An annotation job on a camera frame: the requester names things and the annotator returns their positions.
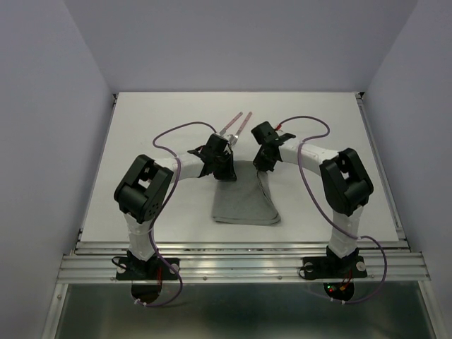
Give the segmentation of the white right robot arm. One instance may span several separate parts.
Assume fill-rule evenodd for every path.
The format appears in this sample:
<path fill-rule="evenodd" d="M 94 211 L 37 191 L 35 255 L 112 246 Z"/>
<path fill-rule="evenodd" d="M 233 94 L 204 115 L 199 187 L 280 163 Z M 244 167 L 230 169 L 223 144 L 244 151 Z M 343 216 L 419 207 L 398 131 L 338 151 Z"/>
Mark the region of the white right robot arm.
<path fill-rule="evenodd" d="M 291 133 L 283 133 L 265 121 L 251 130 L 259 145 L 253 160 L 258 171 L 273 171 L 277 162 L 297 165 L 305 187 L 314 205 L 333 227 L 325 258 L 326 270 L 332 275 L 342 275 L 350 268 L 350 256 L 357 249 L 359 219 L 374 185 L 357 154 L 351 148 L 329 150 L 305 141 Z M 328 217 L 310 189 L 304 173 L 308 170 L 321 178 L 327 203 L 333 211 Z"/>

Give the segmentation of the aluminium mounting rail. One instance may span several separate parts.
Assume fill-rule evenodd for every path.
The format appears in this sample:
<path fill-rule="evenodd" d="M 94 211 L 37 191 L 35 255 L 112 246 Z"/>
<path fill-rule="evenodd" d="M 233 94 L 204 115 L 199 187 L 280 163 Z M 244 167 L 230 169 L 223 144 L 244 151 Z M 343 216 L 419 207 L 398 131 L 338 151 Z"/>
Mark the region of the aluminium mounting rail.
<path fill-rule="evenodd" d="M 429 280 L 430 274 L 421 253 L 412 252 L 402 239 L 389 242 L 379 251 L 370 242 L 360 244 L 368 276 L 376 283 L 385 273 L 388 281 Z M 180 260 L 184 283 L 300 283 L 298 269 L 305 256 L 323 256 L 324 243 L 183 243 L 158 245 L 165 258 Z M 116 283 L 113 256 L 123 256 L 123 242 L 80 242 L 61 260 L 58 283 Z"/>

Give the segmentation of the grey cloth napkin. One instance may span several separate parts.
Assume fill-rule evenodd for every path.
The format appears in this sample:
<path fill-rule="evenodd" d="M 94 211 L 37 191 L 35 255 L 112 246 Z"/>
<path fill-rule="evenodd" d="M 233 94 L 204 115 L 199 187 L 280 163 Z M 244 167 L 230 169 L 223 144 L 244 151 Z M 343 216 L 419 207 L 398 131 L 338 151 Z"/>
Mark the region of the grey cloth napkin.
<path fill-rule="evenodd" d="M 237 179 L 218 182 L 211 217 L 218 223 L 271 226 L 281 221 L 270 193 L 268 175 L 258 171 L 252 162 L 234 163 Z"/>

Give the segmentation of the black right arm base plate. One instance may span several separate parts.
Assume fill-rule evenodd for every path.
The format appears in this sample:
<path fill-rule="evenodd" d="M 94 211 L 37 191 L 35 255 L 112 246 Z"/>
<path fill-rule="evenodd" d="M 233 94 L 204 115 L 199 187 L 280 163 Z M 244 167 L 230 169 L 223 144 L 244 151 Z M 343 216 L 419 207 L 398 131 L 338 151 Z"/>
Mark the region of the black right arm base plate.
<path fill-rule="evenodd" d="M 302 258 L 298 274 L 305 280 L 362 279 L 367 277 L 367 270 L 362 256 L 309 256 Z"/>

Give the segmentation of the pink handled fork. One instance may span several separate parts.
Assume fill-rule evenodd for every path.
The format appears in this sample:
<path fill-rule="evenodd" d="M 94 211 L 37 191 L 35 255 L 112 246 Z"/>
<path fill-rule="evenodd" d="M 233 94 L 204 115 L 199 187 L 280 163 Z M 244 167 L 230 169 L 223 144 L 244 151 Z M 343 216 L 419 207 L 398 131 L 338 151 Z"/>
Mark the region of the pink handled fork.
<path fill-rule="evenodd" d="M 238 139 L 239 139 L 240 134 L 242 133 L 242 131 L 244 130 L 245 126 L 246 126 L 247 123 L 249 122 L 249 120 L 250 120 L 252 114 L 253 114 L 252 112 L 249 112 L 249 113 L 246 115 L 246 117 L 244 118 L 244 121 L 243 121 L 243 122 L 241 123 L 241 125 L 239 126 L 238 130 L 236 131 L 236 133 L 230 135 L 229 142 L 230 142 L 230 146 L 231 146 L 232 148 L 236 145 L 236 143 L 237 143 L 237 141 L 238 141 Z"/>

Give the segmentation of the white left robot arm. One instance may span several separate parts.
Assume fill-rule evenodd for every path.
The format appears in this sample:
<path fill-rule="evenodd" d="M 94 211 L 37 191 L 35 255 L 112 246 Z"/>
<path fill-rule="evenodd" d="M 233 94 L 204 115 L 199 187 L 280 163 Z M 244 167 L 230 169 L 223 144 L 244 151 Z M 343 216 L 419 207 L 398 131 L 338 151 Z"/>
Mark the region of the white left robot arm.
<path fill-rule="evenodd" d="M 235 135 L 210 135 L 205 145 L 162 159 L 139 155 L 114 192 L 114 200 L 124 214 L 129 232 L 129 252 L 135 258 L 133 270 L 141 278 L 157 270 L 151 245 L 153 222 L 165 206 L 168 190 L 177 182 L 213 175 L 222 182 L 234 182 L 233 147 Z"/>

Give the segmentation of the pink handled knife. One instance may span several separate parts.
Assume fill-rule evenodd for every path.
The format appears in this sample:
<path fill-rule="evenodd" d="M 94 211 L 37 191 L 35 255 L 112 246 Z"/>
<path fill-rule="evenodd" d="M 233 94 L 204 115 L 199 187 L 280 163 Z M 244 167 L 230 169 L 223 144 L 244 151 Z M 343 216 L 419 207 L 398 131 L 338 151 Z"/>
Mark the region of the pink handled knife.
<path fill-rule="evenodd" d="M 220 136 L 225 135 L 225 133 L 227 132 L 227 130 L 243 115 L 243 112 L 239 112 L 235 117 L 232 118 L 231 121 L 229 121 L 225 127 L 223 127 L 218 134 Z"/>

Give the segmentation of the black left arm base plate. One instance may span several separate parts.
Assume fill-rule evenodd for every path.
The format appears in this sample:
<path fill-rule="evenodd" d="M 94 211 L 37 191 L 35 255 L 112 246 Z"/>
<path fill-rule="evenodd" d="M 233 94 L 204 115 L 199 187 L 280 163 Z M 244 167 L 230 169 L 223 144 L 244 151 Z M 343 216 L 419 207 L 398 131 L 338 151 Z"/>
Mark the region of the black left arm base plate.
<path fill-rule="evenodd" d="M 176 281 L 176 274 L 157 256 L 142 261 L 133 256 L 114 256 L 112 263 L 116 267 L 116 279 L 119 281 Z"/>

